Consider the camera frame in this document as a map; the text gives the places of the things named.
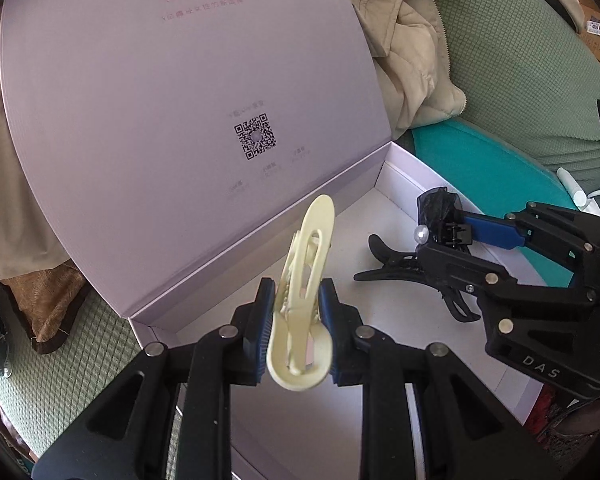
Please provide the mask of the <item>cream long hair clip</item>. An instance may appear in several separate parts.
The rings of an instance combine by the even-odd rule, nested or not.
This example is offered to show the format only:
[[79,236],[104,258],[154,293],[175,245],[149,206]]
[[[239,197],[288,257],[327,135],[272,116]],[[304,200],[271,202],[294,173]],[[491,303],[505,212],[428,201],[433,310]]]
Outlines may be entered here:
[[335,217],[332,198],[317,196],[294,232],[279,280],[266,366],[288,391],[318,386],[332,367],[332,336],[321,319],[318,292]]

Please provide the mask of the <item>small black pearl hair clip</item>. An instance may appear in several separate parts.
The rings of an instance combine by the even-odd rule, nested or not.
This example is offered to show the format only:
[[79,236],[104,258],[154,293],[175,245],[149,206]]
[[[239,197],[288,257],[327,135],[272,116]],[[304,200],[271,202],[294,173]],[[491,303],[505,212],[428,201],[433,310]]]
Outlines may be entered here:
[[463,220],[460,199],[445,186],[420,194],[417,203],[417,245],[437,243],[468,251],[472,244],[471,226]]

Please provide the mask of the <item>white tube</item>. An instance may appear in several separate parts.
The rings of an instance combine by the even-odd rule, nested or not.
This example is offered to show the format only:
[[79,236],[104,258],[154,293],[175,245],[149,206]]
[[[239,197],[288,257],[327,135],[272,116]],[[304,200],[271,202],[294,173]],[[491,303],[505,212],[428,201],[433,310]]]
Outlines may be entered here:
[[584,189],[580,187],[577,180],[570,174],[565,168],[559,167],[556,170],[556,176],[558,180],[569,194],[574,206],[580,210],[585,210],[590,202],[588,194],[584,192]]

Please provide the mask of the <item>teal foam mat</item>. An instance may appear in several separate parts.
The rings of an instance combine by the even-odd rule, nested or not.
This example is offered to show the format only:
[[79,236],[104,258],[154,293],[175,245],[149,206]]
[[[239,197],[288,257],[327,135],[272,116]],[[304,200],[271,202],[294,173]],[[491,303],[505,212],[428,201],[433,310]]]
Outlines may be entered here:
[[415,128],[411,136],[417,158],[484,214],[502,218],[529,202],[574,207],[554,174],[469,122],[450,119]]

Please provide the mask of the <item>black long hair clip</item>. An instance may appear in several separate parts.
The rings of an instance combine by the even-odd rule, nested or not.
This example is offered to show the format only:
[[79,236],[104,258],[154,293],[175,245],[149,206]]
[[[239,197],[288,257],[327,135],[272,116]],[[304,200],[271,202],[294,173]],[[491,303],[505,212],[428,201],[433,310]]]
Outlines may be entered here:
[[398,252],[390,248],[377,234],[368,238],[368,248],[381,263],[379,269],[358,272],[353,279],[357,282],[404,281],[434,288],[442,297],[450,315],[460,323],[473,323],[481,316],[470,310],[460,292],[449,285],[438,284],[428,278],[416,252]]

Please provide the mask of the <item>brown pillow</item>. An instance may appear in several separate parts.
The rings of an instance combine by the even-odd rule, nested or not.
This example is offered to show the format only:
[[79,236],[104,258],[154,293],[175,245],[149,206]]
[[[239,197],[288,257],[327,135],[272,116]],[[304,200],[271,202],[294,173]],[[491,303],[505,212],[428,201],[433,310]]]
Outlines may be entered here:
[[91,290],[72,260],[50,270],[1,280],[1,285],[38,354],[55,352],[66,342]]

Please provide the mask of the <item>lavender gift box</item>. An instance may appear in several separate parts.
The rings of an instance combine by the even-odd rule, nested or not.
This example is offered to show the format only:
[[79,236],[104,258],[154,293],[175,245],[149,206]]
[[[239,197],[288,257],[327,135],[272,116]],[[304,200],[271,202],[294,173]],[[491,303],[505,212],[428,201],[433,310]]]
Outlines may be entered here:
[[553,479],[528,379],[407,282],[442,177],[391,139],[350,0],[4,0],[12,142],[140,353],[38,479]]

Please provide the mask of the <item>beige puffer jacket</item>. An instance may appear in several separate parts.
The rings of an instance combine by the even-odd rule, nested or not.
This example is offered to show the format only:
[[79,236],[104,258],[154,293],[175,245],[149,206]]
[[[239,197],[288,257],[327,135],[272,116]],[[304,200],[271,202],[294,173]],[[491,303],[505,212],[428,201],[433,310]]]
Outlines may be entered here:
[[[361,22],[395,136],[459,115],[434,0],[351,0]],[[0,0],[0,24],[2,2]],[[69,257],[27,184],[10,138],[0,77],[0,280],[56,268]]]

